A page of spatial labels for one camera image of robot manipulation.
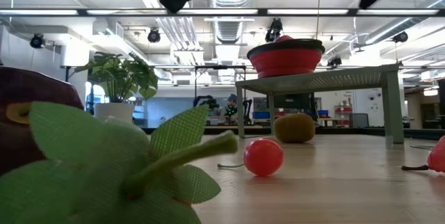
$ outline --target chair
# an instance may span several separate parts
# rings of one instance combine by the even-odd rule
[[[350,128],[369,127],[369,119],[367,113],[351,113],[349,115]]]

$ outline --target wooden table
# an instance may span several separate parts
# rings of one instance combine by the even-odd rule
[[[275,95],[382,88],[387,140],[393,143],[403,143],[404,141],[401,98],[398,87],[398,64],[237,81],[235,86],[238,105],[243,104],[243,89],[267,95],[270,115],[275,115]],[[243,110],[242,106],[238,108],[238,134],[240,137],[245,136]],[[275,118],[271,117],[271,126],[274,121]]]

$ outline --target white plant pot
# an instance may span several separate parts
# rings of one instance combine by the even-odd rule
[[[95,104],[95,117],[101,121],[105,121],[110,116],[117,119],[133,122],[133,104],[125,103],[97,103]]]

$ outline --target green plant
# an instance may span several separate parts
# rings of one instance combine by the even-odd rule
[[[122,102],[139,92],[144,99],[156,94],[158,77],[150,67],[137,55],[130,53],[131,59],[121,60],[122,54],[96,52],[94,59],[75,72],[92,69],[94,78],[100,80],[110,102]]]
[[[232,132],[199,144],[208,106],[176,115],[149,140],[135,125],[34,102],[30,127],[46,160],[0,177],[1,223],[198,224],[192,204],[220,193],[187,163],[235,153]]]

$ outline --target person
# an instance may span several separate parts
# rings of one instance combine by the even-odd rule
[[[229,98],[227,98],[227,107],[225,108],[224,116],[226,116],[229,122],[236,122],[236,114],[238,113],[237,102],[238,97],[234,94],[231,94]]]

